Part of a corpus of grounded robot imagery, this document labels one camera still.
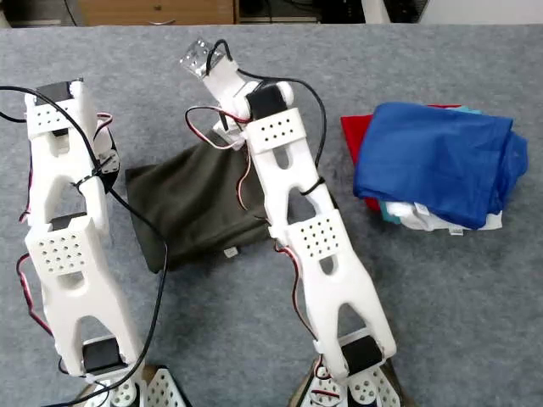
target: gray carpet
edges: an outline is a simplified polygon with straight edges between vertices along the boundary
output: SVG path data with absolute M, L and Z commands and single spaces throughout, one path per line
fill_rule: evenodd
M 178 63 L 200 35 L 225 37 L 246 70 L 297 76 L 321 93 L 330 119 L 321 172 L 375 281 L 408 393 L 423 407 L 540 405 L 543 26 L 2 31 L 0 82 L 39 86 L 84 76 L 98 108 L 115 115 L 124 167 L 158 163 L 196 143 L 182 113 L 211 102 Z M 315 151 L 316 105 L 301 90 L 296 96 Z M 465 237 L 408 231 L 374 219 L 352 196 L 339 117 L 385 101 L 465 103 L 515 118 L 515 130 L 529 139 L 530 169 L 502 230 Z M 22 115 L 23 108 L 20 95 L 0 97 L 4 112 Z M 3 405 L 33 406 L 75 395 L 81 381 L 56 371 L 52 341 L 25 311 L 14 274 L 27 231 L 17 223 L 25 202 L 25 127 L 2 121 L 0 135 L 0 395 Z M 124 179 L 118 189 L 125 192 Z M 128 213 L 109 202 L 109 218 L 109 264 L 143 335 L 157 279 L 145 270 Z M 39 297 L 34 276 L 31 283 Z M 269 242 L 172 273 L 149 361 L 167 364 L 195 406 L 285 405 L 314 356 L 291 308 L 291 283 L 291 264 Z

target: wooden drawer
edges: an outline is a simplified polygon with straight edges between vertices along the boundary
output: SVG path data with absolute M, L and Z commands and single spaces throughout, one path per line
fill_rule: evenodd
M 87 25 L 233 24 L 233 0 L 79 0 Z

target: clothing tag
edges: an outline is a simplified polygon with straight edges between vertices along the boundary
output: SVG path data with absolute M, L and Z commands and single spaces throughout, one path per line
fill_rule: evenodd
M 449 234 L 451 234 L 451 236 L 464 236 L 464 230 L 460 227 L 450 227 Z
M 237 256 L 238 254 L 239 254 L 238 248 L 236 248 L 235 246 L 224 249 L 224 255 L 227 256 L 229 259 L 231 257 Z
M 415 202 L 415 208 L 417 208 L 417 212 L 421 215 L 430 216 L 430 211 L 428 208 L 426 208 L 426 205 L 423 205 L 421 203 Z

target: robotic arm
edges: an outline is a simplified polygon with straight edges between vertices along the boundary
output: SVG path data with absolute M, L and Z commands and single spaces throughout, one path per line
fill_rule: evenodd
M 221 44 L 224 53 L 217 50 Z M 198 39 L 181 63 L 229 113 L 214 130 L 234 148 L 246 143 L 265 194 L 270 235 L 283 246 L 280 251 L 294 259 L 304 283 L 309 329 L 324 365 L 317 365 L 299 405 L 402 405 L 399 387 L 393 386 L 387 369 L 381 369 L 396 352 L 395 340 L 372 280 L 317 173 L 292 88 L 273 78 L 246 82 L 240 73 L 259 76 L 238 68 L 224 40 L 213 46 Z M 285 169 L 277 164 L 277 148 L 287 152 Z M 309 200 L 316 215 L 289 224 L 288 194 L 293 188 Z M 323 267 L 326 261 L 332 261 L 331 270 Z M 342 304 L 350 305 L 366 327 L 338 337 Z
M 120 161 L 106 124 L 97 126 L 83 80 L 47 85 L 36 94 L 25 95 L 33 166 L 26 217 L 31 229 L 25 244 L 66 373 L 97 383 L 95 393 L 56 405 L 87 401 L 89 407 L 143 407 L 167 400 L 184 407 L 167 369 L 159 369 L 149 384 L 143 380 L 147 349 L 102 249 L 101 240 L 108 235 L 106 192 L 122 201 L 112 189 Z M 70 185 L 81 193 L 86 210 L 55 218 L 61 192 Z M 81 320 L 87 316 L 111 334 L 83 342 Z

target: olive green bag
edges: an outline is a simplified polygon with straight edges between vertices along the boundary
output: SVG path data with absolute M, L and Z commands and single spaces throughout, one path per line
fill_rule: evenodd
M 264 194 L 254 170 L 244 181 L 239 206 L 236 186 L 246 171 L 243 151 L 218 150 L 205 142 L 162 164 L 126 171 L 128 202 L 156 225 L 168 242 L 171 268 L 269 237 Z M 132 216 L 149 269 L 161 270 L 164 248 L 156 235 Z

